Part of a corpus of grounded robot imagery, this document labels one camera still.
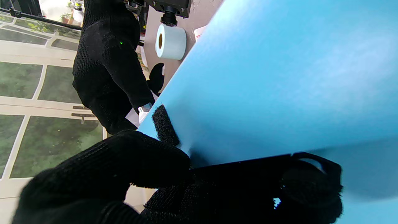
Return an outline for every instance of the blue board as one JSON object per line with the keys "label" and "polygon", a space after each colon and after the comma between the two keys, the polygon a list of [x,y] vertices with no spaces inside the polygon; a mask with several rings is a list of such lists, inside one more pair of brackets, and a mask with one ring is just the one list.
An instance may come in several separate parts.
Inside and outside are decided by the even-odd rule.
{"label": "blue board", "polygon": [[343,168],[338,223],[398,220],[398,1],[225,0],[160,104],[194,167],[311,151]]}

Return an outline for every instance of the gloved finger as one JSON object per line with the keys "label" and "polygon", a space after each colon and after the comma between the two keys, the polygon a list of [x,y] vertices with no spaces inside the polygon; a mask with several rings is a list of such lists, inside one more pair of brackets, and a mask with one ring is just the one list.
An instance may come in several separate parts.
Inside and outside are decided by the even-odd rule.
{"label": "gloved finger", "polygon": [[141,132],[123,131],[108,139],[112,148],[122,151],[130,182],[139,187],[160,188],[183,180],[190,168],[189,157],[180,149]]}
{"label": "gloved finger", "polygon": [[89,87],[77,88],[79,83],[74,82],[84,106],[88,107],[98,118],[108,133],[116,134],[123,130],[136,130],[137,127],[125,117],[132,109],[129,98],[112,79],[103,84],[106,91],[92,93]]}
{"label": "gloved finger", "polygon": [[148,87],[155,94],[159,93],[164,84],[164,64],[156,64],[149,75],[149,80],[147,81]]}

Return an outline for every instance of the light blue sheet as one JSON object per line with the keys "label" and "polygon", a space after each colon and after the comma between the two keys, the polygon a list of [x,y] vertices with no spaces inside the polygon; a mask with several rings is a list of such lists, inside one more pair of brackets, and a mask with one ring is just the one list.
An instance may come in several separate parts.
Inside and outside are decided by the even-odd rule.
{"label": "light blue sheet", "polygon": [[398,1],[226,0],[160,104],[194,167],[320,149],[338,223],[398,221]]}

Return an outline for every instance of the white grout line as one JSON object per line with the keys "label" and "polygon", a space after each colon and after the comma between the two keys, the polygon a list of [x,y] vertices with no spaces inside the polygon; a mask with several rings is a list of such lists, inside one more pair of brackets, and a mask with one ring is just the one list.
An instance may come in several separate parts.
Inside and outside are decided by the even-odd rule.
{"label": "white grout line", "polygon": [[47,64],[44,64],[43,68],[41,70],[39,84],[37,85],[36,91],[35,91],[35,93],[33,94],[33,97],[32,97],[33,100],[37,100],[39,98],[39,94],[41,92],[41,89],[43,88],[44,79],[46,77],[46,72],[47,72]]}
{"label": "white grout line", "polygon": [[10,156],[8,157],[8,161],[6,167],[4,168],[2,180],[7,180],[10,178],[12,168],[14,167],[15,160],[17,159],[18,151],[21,146],[23,135],[25,134],[25,130],[27,128],[27,124],[29,122],[30,115],[26,115],[23,120],[20,129],[18,130],[17,137],[15,138],[14,145],[12,146]]}

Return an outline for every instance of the paper roll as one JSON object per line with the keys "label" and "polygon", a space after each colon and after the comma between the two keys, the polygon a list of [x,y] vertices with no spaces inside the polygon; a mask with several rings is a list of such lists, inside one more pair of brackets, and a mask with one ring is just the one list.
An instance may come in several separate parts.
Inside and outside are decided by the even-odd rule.
{"label": "paper roll", "polygon": [[158,57],[181,60],[186,45],[187,36],[184,29],[163,24],[159,26],[155,43]]}

